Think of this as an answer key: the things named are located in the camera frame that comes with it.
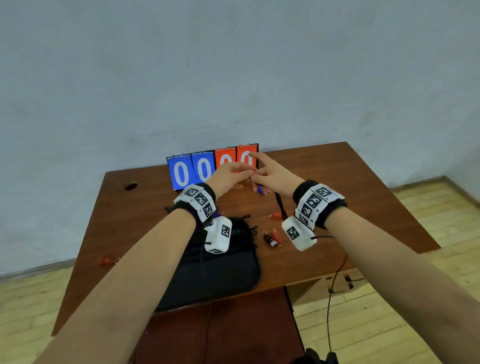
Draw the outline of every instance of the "forearm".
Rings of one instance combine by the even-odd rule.
[[[479,303],[446,274],[347,208],[335,210],[325,227],[440,359],[452,362],[452,353],[467,354],[472,344],[478,345]]]
[[[92,290],[36,363],[126,363],[194,229],[195,219],[182,209],[158,223]]]

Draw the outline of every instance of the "black bag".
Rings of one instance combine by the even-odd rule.
[[[206,251],[207,232],[195,230],[156,312],[248,292],[258,283],[260,264],[253,242],[257,227],[250,229],[248,217],[229,218],[230,244],[221,254]]]

